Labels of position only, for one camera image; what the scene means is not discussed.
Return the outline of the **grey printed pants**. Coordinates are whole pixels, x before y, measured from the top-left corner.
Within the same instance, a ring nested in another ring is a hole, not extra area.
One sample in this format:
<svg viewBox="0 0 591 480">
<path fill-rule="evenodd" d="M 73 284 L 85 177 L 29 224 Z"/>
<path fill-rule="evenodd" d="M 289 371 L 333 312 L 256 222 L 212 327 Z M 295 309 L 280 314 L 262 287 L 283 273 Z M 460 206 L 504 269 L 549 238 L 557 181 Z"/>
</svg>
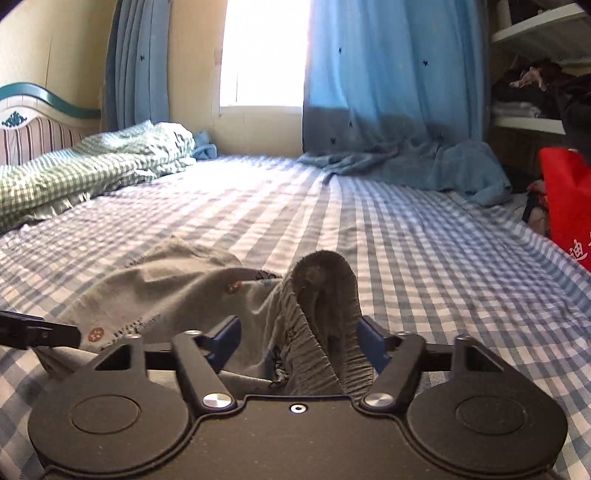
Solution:
<svg viewBox="0 0 591 480">
<path fill-rule="evenodd" d="M 63 379 L 121 337 L 163 344 L 187 330 L 208 332 L 229 316 L 242 324 L 242 339 L 221 379 L 236 397 L 360 398 L 373 382 L 356 339 L 358 282 L 344 257 L 318 251 L 276 275 L 177 238 L 94 283 L 57 315 L 78 327 L 79 347 L 39 347 L 36 355 Z"/>
</svg>

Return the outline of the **blue checked bed sheet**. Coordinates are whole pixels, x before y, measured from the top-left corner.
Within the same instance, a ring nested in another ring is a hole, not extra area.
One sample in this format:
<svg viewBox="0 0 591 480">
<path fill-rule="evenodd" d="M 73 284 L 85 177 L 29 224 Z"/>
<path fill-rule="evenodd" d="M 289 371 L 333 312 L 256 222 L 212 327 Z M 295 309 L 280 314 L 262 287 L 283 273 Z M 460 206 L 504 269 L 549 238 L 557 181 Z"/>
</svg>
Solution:
<svg viewBox="0 0 591 480">
<path fill-rule="evenodd" d="M 554 397 L 569 424 L 557 471 L 589 477 L 590 275 L 505 209 L 287 159 L 219 158 L 4 235 L 1 306 L 52 319 L 171 236 L 276 274 L 338 252 L 384 328 L 434 343 L 471 335 Z"/>
</svg>

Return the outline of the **green checked folded quilt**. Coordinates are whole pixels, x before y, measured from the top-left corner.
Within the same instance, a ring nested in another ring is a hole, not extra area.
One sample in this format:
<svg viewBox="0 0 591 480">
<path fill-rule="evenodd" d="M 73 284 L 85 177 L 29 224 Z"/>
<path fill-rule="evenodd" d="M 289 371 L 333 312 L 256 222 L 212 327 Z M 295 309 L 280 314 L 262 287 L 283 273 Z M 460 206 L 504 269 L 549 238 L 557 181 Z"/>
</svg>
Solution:
<svg viewBox="0 0 591 480">
<path fill-rule="evenodd" d="M 142 122 L 91 135 L 71 148 L 1 168 L 1 232 L 43 221 L 122 187 L 194 164 L 195 140 L 177 123 Z"/>
</svg>

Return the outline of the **small blue cloth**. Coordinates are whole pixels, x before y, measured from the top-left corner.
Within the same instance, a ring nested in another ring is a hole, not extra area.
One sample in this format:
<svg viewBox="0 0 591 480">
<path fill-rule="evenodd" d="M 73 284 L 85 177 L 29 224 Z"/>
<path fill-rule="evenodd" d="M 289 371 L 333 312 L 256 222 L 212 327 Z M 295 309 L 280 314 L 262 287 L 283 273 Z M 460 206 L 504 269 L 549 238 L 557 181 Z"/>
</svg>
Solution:
<svg viewBox="0 0 591 480">
<path fill-rule="evenodd" d="M 217 147 L 211 141 L 207 131 L 200 131 L 193 136 L 195 147 L 190 156 L 195 160 L 214 160 L 218 157 Z"/>
</svg>

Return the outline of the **striped bed headboard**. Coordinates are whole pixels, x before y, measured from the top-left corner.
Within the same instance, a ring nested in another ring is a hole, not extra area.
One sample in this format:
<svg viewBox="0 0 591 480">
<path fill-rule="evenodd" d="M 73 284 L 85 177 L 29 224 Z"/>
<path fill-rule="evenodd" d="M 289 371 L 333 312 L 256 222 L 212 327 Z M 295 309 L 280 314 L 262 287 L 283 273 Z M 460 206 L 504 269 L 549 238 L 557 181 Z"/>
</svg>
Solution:
<svg viewBox="0 0 591 480">
<path fill-rule="evenodd" d="M 70 148 L 100 130 L 100 110 L 70 104 L 39 85 L 8 84 L 0 95 L 3 166 L 20 166 Z"/>
</svg>

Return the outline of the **red bag with characters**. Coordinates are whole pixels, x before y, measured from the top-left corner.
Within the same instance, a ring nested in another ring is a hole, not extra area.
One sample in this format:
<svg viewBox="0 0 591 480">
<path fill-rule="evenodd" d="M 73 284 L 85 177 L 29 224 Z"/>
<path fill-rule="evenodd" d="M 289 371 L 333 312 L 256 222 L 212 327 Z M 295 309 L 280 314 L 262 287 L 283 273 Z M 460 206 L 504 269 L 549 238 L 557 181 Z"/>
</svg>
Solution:
<svg viewBox="0 0 591 480">
<path fill-rule="evenodd" d="M 576 151 L 546 147 L 539 151 L 546 186 L 550 238 L 590 270 L 590 167 Z"/>
</svg>

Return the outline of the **blue star curtain right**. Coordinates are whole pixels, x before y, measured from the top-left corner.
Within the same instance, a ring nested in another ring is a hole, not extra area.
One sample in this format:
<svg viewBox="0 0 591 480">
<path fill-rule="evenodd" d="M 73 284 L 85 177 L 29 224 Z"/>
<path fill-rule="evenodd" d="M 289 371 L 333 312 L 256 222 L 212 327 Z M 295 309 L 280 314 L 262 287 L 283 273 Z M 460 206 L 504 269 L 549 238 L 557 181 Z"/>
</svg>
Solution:
<svg viewBox="0 0 591 480">
<path fill-rule="evenodd" d="M 487 27 L 481 1 L 312 3 L 301 161 L 506 202 L 511 185 L 486 141 Z"/>
</svg>

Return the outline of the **blue curtain left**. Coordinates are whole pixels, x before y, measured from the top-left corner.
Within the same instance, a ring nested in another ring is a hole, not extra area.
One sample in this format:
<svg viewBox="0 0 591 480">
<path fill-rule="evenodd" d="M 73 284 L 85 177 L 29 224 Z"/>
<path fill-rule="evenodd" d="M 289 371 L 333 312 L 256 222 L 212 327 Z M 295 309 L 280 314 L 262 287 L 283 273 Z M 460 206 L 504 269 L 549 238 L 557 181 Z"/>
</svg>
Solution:
<svg viewBox="0 0 591 480">
<path fill-rule="evenodd" d="M 169 119 L 167 82 L 171 3 L 118 1 L 107 46 L 102 91 L 103 129 Z"/>
</svg>

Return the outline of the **dark clothes on shelf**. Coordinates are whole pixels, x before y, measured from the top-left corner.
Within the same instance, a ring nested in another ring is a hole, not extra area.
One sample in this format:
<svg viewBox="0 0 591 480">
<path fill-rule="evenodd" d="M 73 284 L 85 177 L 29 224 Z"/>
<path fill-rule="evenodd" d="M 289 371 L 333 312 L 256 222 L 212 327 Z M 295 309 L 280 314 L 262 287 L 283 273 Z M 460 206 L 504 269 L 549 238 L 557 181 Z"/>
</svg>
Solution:
<svg viewBox="0 0 591 480">
<path fill-rule="evenodd" d="M 553 85 L 562 74 L 562 67 L 548 59 L 507 70 L 493 85 L 492 98 L 502 103 L 529 103 L 544 117 L 558 119 Z"/>
</svg>

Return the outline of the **black hanging garment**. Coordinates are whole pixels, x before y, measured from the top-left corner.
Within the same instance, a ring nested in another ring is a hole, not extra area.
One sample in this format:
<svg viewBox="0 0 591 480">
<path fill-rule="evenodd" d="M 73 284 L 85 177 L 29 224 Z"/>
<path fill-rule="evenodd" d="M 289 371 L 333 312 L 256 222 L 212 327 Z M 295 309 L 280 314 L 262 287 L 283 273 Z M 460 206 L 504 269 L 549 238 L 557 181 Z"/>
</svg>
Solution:
<svg viewBox="0 0 591 480">
<path fill-rule="evenodd" d="M 590 75 L 585 74 L 561 84 L 556 100 L 567 140 L 590 165 L 591 92 Z"/>
</svg>

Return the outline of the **bright window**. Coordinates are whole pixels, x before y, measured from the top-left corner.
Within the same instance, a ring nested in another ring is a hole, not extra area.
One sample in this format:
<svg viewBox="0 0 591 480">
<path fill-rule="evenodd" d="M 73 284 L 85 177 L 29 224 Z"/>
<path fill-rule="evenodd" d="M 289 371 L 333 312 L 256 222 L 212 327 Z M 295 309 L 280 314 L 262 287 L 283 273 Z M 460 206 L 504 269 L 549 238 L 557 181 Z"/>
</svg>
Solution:
<svg viewBox="0 0 591 480">
<path fill-rule="evenodd" d="M 311 2 L 226 3 L 219 106 L 300 110 Z"/>
</svg>

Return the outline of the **white shelf unit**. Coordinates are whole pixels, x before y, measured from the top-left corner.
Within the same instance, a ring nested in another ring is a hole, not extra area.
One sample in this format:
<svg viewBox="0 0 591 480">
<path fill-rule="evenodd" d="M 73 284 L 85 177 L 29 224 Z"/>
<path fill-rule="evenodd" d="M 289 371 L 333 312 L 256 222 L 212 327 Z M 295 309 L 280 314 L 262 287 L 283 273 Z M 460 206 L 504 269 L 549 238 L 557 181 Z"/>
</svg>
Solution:
<svg viewBox="0 0 591 480">
<path fill-rule="evenodd" d="M 493 122 L 563 136 L 558 86 L 590 73 L 588 1 L 490 1 Z"/>
</svg>

